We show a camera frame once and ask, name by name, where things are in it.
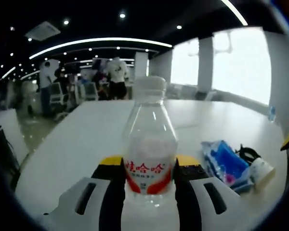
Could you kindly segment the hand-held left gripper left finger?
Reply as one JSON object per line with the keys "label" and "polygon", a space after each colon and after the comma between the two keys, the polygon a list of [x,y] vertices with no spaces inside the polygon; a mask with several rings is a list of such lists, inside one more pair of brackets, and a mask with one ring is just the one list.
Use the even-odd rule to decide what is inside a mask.
{"label": "hand-held left gripper left finger", "polygon": [[125,199],[125,169],[119,155],[104,158],[91,177],[84,177],[44,214],[48,231],[119,231]]}

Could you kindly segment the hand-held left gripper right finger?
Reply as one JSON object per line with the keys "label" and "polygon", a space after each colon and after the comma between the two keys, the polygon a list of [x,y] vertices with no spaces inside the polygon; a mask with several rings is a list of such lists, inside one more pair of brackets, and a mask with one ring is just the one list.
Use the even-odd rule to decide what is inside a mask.
{"label": "hand-held left gripper right finger", "polygon": [[192,156],[177,155],[175,199],[182,231],[243,231],[247,206],[216,177],[209,177]]}

